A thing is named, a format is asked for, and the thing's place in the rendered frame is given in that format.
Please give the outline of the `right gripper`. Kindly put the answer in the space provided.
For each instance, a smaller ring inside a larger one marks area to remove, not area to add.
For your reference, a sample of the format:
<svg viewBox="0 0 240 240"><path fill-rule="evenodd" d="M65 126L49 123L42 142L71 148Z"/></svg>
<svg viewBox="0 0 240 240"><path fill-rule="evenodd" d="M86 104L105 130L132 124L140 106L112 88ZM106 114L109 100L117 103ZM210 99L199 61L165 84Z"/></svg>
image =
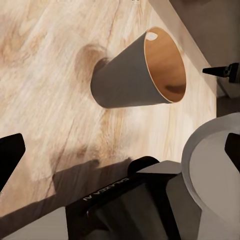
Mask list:
<svg viewBox="0 0 240 240"><path fill-rule="evenodd" d="M224 78L229 76L230 83L240 84L240 62L234 62L229 66L204 68L202 72Z"/></svg>

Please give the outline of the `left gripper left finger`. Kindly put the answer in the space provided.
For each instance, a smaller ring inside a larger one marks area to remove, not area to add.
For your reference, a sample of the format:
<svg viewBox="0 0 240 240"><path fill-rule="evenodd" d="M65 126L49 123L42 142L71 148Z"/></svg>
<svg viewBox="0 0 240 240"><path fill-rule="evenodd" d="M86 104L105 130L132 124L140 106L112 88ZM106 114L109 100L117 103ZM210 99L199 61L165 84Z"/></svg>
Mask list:
<svg viewBox="0 0 240 240"><path fill-rule="evenodd" d="M21 133L0 138L0 192L26 152Z"/></svg>

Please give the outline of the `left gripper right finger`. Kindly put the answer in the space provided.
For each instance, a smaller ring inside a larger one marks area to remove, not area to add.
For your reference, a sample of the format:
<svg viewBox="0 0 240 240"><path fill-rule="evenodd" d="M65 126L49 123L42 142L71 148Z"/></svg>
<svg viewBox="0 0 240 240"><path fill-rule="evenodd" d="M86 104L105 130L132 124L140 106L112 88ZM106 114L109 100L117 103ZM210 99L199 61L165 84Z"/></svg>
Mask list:
<svg viewBox="0 0 240 240"><path fill-rule="evenodd" d="M240 172L240 134L229 133L224 150Z"/></svg>

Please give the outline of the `trash can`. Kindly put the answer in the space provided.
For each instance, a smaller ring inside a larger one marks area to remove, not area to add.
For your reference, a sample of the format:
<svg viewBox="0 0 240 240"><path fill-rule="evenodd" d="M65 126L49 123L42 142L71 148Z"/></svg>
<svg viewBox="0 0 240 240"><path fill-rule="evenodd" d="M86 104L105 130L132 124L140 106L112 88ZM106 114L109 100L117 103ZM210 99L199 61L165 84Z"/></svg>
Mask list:
<svg viewBox="0 0 240 240"><path fill-rule="evenodd" d="M157 34L154 40L148 33ZM187 87L178 46L163 28L153 26L107 63L91 79L90 89L103 108L174 104Z"/></svg>

